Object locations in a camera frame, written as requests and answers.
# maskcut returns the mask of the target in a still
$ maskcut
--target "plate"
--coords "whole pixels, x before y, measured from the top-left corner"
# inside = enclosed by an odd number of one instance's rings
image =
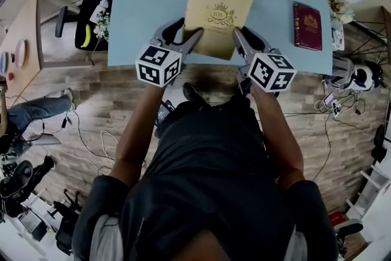
[[[3,51],[1,53],[0,57],[0,74],[4,75],[5,71],[7,71],[7,66],[8,66],[8,54]]]
[[[15,64],[18,68],[22,67],[26,60],[26,41],[21,39],[15,49]]]

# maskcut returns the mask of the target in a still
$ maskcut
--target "yellow book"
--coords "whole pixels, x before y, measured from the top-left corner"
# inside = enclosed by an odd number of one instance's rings
[[[253,0],[188,0],[184,39],[204,28],[194,53],[230,60],[235,50],[232,32],[242,28]]]

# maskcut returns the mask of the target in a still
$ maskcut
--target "white box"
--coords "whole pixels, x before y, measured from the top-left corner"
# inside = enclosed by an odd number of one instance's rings
[[[180,73],[182,54],[158,46],[144,46],[135,64],[140,81],[164,87]]]
[[[296,73],[287,57],[256,53],[248,77],[265,92],[281,92],[289,87]]]

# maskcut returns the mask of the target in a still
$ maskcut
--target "gold emblem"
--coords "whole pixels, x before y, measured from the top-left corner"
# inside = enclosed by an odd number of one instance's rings
[[[233,14],[234,10],[228,11],[228,6],[222,2],[215,4],[214,9],[209,12],[208,22],[226,26],[233,26]]]
[[[309,28],[318,29],[318,22],[312,15],[304,16],[304,25],[308,26]]]

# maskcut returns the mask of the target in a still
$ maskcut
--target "desk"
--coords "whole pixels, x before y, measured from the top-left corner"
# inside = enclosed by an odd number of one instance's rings
[[[0,51],[8,52],[8,67],[5,73],[8,91],[7,97],[20,96],[31,81],[43,68],[56,67],[91,67],[91,62],[45,62],[43,60],[41,43],[41,22],[39,11],[39,0],[28,0],[13,21],[5,39],[1,43]],[[27,41],[27,56],[21,68],[11,63],[10,53],[14,53],[19,40]],[[15,74],[13,80],[8,80],[8,74]]]
[[[188,0],[113,0],[109,40],[109,65],[134,64],[142,45],[148,43],[157,27],[183,17]],[[293,3],[302,2],[321,13],[323,50],[294,46]],[[262,35],[272,47],[279,48],[301,71],[331,74],[332,37],[327,0],[254,0],[246,26]],[[234,53],[230,61],[190,54],[186,63],[243,65]]]

